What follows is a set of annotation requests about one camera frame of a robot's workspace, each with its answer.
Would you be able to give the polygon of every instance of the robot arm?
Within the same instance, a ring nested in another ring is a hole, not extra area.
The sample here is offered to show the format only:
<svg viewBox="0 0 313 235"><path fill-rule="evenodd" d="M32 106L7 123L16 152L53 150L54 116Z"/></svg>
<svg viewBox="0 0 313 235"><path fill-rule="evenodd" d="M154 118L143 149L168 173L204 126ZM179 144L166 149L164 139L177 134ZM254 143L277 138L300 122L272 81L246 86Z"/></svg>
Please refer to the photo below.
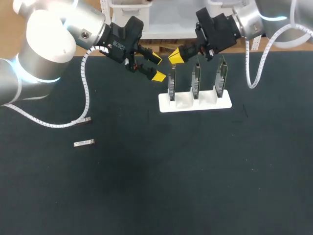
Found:
<svg viewBox="0 0 313 235"><path fill-rule="evenodd" d="M271 38L276 31L290 23L313 27L313 4L310 0L250 0L245 7L234 8L234 14L210 17L206 8L198 11L196 42L180 46L170 57L172 64L185 63L189 58L201 53L208 61L214 55L236 44L237 39L253 39L266 34ZM276 40L277 47L296 47L310 36L290 29Z"/></svg>
<svg viewBox="0 0 313 235"><path fill-rule="evenodd" d="M149 80L165 75L138 65L135 53L155 64L161 62L152 50L139 45L143 22L132 17L125 27L105 24L105 15L82 0L14 0L14 11L27 20L21 51L12 61L0 59L0 105L49 95L72 60L76 45L90 49L106 47L107 57L126 69L139 71Z"/></svg>

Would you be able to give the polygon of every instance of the white container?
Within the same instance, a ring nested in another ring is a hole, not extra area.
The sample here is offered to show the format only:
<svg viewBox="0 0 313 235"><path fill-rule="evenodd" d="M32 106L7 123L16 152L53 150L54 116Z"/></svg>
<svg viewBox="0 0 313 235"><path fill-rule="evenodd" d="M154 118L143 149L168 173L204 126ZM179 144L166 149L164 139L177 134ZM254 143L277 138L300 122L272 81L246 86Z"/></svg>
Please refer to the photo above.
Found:
<svg viewBox="0 0 313 235"><path fill-rule="evenodd" d="M246 0L207 0L208 11L210 16L216 17L217 15L224 13L226 16L233 14L232 7L238 4L243 4Z"/></svg>
<svg viewBox="0 0 313 235"><path fill-rule="evenodd" d="M144 23L143 31L149 30L150 7L152 3L126 5L115 4L116 2L122 3L123 1L109 1L110 7L113 9L114 22L118 26L124 27L131 16L136 16Z"/></svg>

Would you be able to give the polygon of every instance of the white holder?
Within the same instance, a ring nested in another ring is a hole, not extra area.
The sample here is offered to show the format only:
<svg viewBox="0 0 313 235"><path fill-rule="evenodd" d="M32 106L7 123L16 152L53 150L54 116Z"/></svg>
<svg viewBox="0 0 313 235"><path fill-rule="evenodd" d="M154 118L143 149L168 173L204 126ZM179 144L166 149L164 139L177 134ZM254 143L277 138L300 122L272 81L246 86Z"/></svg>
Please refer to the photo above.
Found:
<svg viewBox="0 0 313 235"><path fill-rule="evenodd" d="M175 101L170 100L168 93L159 94L158 100L162 113L230 109L232 107L228 91L224 90L222 98L218 98L215 86L211 91L200 91L199 99L194 99L191 89L189 92L175 93Z"/></svg>

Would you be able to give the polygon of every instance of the white cable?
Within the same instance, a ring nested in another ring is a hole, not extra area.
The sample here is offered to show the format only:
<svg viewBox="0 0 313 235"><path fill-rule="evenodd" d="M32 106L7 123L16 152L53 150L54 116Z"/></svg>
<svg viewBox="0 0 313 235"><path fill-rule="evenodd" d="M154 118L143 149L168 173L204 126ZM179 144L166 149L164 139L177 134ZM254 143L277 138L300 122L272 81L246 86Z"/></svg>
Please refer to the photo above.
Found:
<svg viewBox="0 0 313 235"><path fill-rule="evenodd" d="M97 50L100 50L100 51L103 51L103 52L106 52L106 53L109 53L108 49L106 47L100 47L100 46L95 46L95 47L92 47L90 48L86 54L84 55L83 57L83 60L82 60L82 63L81 63L81 77L82 77L82 81L83 81L83 85L84 85L84 89L85 89L85 97L86 97L86 102L85 102L85 109L82 113L82 115L75 121L72 121L70 123L67 123L67 124L62 124L62 125L58 125L58 124L50 124L50 123L46 123L44 121L41 121L35 117L33 117L32 115L26 113L25 111L23 111L22 109L20 109L19 107L16 107L15 105L12 105L12 104L8 104L8 105L5 105L6 107L10 108L10 109L13 109L17 112L19 112L20 114L22 114L23 116L25 116L26 118L42 125L42 126L45 126L45 127L50 127L50 128L66 128L66 127L70 127L70 126L74 126L76 124L78 124L79 122L82 121L82 119L85 118L87 112L88 112L88 109L89 109L89 103L90 103L90 97L89 97L89 89L88 89L88 84L87 84L87 81L86 81L86 75L85 75L85 67L86 67L86 61L87 61L87 58L90 56L90 54L93 52L93 51L97 51Z"/></svg>
<svg viewBox="0 0 313 235"><path fill-rule="evenodd" d="M248 86L250 89L254 89L260 79L261 79L261 75L262 75L262 71L263 71L263 67L264 67L264 64L265 64L265 61L266 61L266 58L268 56L268 53L270 51L270 48L272 47L272 45L274 44L274 42L276 41L276 39L281 35L283 34L284 32L286 32L287 30L291 29L291 28L295 28L295 29L299 29L301 31L303 31L304 33L306 34L309 34L311 37L313 37L313 31L303 25L300 25L300 24L295 24L294 26L292 26L291 24L288 24L284 27L282 27L281 29L279 29L273 36L272 38L270 39L270 41L268 42L264 52L263 52L263 55L262 55L262 58L261 58L261 62L260 62L260 65L259 65L259 69L258 69L258 73L256 75L256 78L255 78L255 81L253 84L251 84L251 79L250 79L250 68L249 68L249 41L246 41L246 80L247 80L247 83L248 83Z"/></svg>
<svg viewBox="0 0 313 235"><path fill-rule="evenodd" d="M292 0L291 7L290 7L290 23L292 26L295 25L295 8L297 6L298 0Z"/></svg>

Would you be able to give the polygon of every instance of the table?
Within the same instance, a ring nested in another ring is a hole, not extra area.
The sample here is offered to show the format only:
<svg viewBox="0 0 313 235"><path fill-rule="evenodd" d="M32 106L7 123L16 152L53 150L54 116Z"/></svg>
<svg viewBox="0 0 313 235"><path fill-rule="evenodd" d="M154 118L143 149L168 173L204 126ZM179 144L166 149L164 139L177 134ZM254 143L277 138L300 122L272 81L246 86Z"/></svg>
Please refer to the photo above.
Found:
<svg viewBox="0 0 313 235"><path fill-rule="evenodd" d="M271 53L251 91L245 56L227 54L230 110L161 114L167 83L105 57L87 62L92 124L47 129L0 108L0 234L311 235L312 55ZM80 60L49 97L17 105L45 121L76 119ZM218 61L201 58L202 89ZM193 62L178 66L177 91L189 90ZM96 145L73 148L88 139Z"/></svg>

